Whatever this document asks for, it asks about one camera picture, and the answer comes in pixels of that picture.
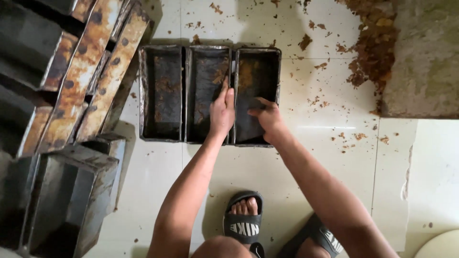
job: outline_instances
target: left hand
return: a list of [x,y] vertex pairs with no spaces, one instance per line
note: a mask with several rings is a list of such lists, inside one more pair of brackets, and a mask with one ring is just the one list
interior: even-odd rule
[[224,140],[233,127],[234,119],[234,89],[228,86],[228,76],[226,76],[220,95],[210,104],[209,135]]

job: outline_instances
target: hand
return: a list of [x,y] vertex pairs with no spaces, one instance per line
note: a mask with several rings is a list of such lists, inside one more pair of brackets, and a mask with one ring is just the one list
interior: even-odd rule
[[279,107],[276,103],[270,102],[262,97],[256,99],[265,104],[266,108],[250,109],[247,113],[258,118],[260,125],[265,130],[265,134],[263,135],[264,140],[269,144],[274,144],[279,136],[288,132],[288,128],[280,116]]
[[222,91],[218,98],[210,104],[209,135],[221,137],[222,141],[233,127],[235,119],[234,89],[228,86],[228,76],[223,81]]

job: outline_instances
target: knee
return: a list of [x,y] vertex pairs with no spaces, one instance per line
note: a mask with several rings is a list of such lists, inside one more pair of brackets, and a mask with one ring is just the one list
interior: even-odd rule
[[227,236],[215,236],[206,240],[200,247],[198,247],[192,257],[251,258],[252,255],[247,248],[234,238]]

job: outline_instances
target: slide sandal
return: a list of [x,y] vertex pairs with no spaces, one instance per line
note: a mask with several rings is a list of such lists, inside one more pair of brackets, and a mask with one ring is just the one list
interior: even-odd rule
[[[242,200],[254,197],[258,205],[258,215],[229,214],[231,206]],[[228,202],[223,216],[223,235],[229,236],[242,244],[253,244],[258,240],[261,216],[263,214],[263,197],[255,191],[242,191],[235,194]]]
[[282,247],[277,254],[277,258],[295,257],[301,244],[308,237],[311,237],[314,242],[322,246],[330,254],[331,258],[335,258],[344,249],[330,230],[325,227],[317,214],[314,213],[300,232]]

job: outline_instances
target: right hand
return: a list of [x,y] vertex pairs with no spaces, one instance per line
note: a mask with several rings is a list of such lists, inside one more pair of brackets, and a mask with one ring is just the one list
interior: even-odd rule
[[250,109],[247,113],[258,118],[260,125],[265,130],[265,134],[263,135],[264,140],[269,144],[274,144],[279,136],[288,132],[288,128],[280,116],[279,107],[276,103],[270,102],[262,97],[258,97],[256,99],[265,104],[266,108]]

